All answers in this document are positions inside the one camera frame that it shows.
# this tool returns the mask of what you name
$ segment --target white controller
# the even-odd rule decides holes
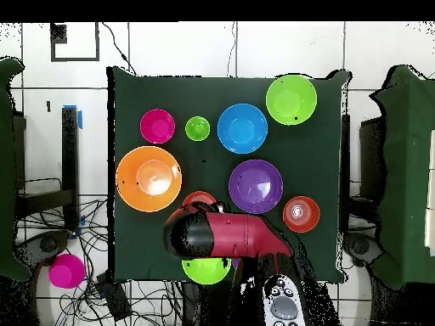
[[[305,326],[299,292],[285,275],[274,275],[263,286],[266,326]]]

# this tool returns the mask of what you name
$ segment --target small green bowl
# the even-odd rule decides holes
[[[202,141],[205,140],[210,133],[210,124],[201,116],[194,116],[187,121],[186,135],[190,140]]]
[[[227,258],[227,266],[222,257],[206,259],[182,260],[183,270],[193,281],[201,285],[213,285],[223,280],[231,268],[231,259]]]
[[[301,75],[279,77],[266,94],[269,114],[283,125],[301,124],[313,114],[316,105],[316,89]]]

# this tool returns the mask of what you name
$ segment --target orange bowl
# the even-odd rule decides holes
[[[158,211],[170,205],[181,189],[175,158],[156,146],[141,146],[126,154],[116,169],[116,188],[133,209]]]
[[[202,201],[208,205],[211,205],[216,202],[216,199],[205,191],[195,191],[194,193],[188,195],[186,199],[184,199],[183,205],[190,204],[194,201]]]

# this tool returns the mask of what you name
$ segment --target purple bowl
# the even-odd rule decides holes
[[[251,214],[272,210],[281,195],[281,175],[264,160],[242,162],[229,178],[229,196],[240,209]]]

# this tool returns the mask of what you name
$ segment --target bowl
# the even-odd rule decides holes
[[[116,170],[116,188],[133,209],[158,211],[170,205],[181,189],[181,169],[175,158],[156,146],[126,154]]]
[[[310,80],[301,75],[276,79],[266,93],[269,114],[280,124],[298,125],[314,112],[317,93]]]
[[[183,201],[183,205],[190,204],[194,201],[202,201],[208,205],[214,204],[216,202],[215,198],[213,198],[209,193],[205,191],[195,191],[192,194],[189,194],[186,199]]]
[[[229,258],[182,260],[183,270],[193,281],[202,285],[213,285],[223,280],[231,268]]]
[[[257,150],[268,134],[266,117],[250,104],[228,107],[217,123],[219,141],[236,154],[250,154]]]
[[[142,116],[140,132],[150,143],[165,143],[175,132],[175,121],[167,111],[153,109]]]
[[[210,124],[205,118],[194,116],[187,121],[185,131],[190,140],[202,141],[210,133]]]
[[[56,256],[48,269],[50,283],[62,289],[74,289],[82,283],[84,276],[83,261],[71,254]]]
[[[283,183],[280,172],[264,160],[239,164],[229,178],[229,195],[243,211],[262,214],[280,201]]]
[[[320,219],[319,206],[307,196],[297,196],[287,202],[282,212],[285,225],[295,233],[315,228]]]

